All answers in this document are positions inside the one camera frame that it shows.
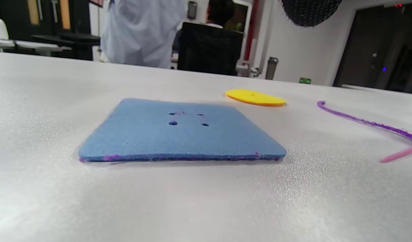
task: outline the white wall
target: white wall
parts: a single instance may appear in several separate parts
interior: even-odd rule
[[[271,1],[264,6],[269,9]],[[346,46],[352,21],[357,9],[393,3],[387,0],[343,0],[338,11],[324,23],[313,28],[295,26],[285,15],[278,0],[273,12],[273,31],[270,37],[269,56],[279,59],[275,80],[298,82],[300,77],[312,78],[312,84],[333,84],[341,57]],[[264,46],[261,39],[266,32],[268,15],[261,20],[259,49]],[[261,51],[255,58],[256,66],[261,60]]]

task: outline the black cabinet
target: black cabinet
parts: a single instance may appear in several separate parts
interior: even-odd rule
[[[92,47],[57,39],[67,33],[90,34],[88,0],[0,0],[0,18],[12,40],[56,43],[73,51],[54,53],[56,57],[92,60]],[[15,52],[29,53],[25,50]]]

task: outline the white chair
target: white chair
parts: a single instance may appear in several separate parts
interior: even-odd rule
[[[13,40],[9,40],[9,33],[7,32],[6,23],[0,19],[0,48],[4,47],[14,47],[15,43]]]
[[[37,53],[44,56],[51,56],[51,52],[61,52],[64,50],[72,49],[66,46],[60,47],[57,44],[10,40],[6,23],[4,23],[2,19],[0,19],[0,48],[9,48],[16,45],[20,48],[34,49]]]

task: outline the purple fiber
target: purple fiber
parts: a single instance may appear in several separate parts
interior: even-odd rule
[[[359,122],[359,123],[362,123],[362,124],[365,124],[365,125],[370,125],[370,126],[375,126],[375,127],[383,128],[383,129],[385,129],[385,130],[388,130],[388,131],[397,133],[397,134],[403,136],[404,138],[412,141],[412,134],[410,134],[410,133],[408,133],[408,132],[406,132],[406,131],[404,131],[404,130],[400,130],[400,129],[397,129],[397,128],[393,128],[393,127],[390,127],[390,126],[387,126],[387,125],[383,125],[383,124],[378,124],[378,123],[375,123],[375,122],[370,122],[370,121],[367,121],[367,120],[364,120],[364,119],[356,118],[356,117],[351,116],[351,115],[347,115],[347,114],[345,114],[345,113],[341,113],[341,112],[334,111],[334,110],[332,110],[332,109],[329,109],[329,108],[326,108],[326,107],[325,107],[326,101],[319,101],[317,104],[318,104],[318,107],[320,107],[321,109],[323,109],[323,110],[325,110],[325,111],[327,111],[327,112],[329,112],[329,113],[332,113],[332,114],[334,114],[334,115],[341,116],[341,117],[343,117],[343,118],[347,118],[347,119],[350,119],[350,120],[352,120],[352,121]]]

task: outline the door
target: door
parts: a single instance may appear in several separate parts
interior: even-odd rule
[[[400,8],[357,11],[334,86],[374,87],[393,41]]]

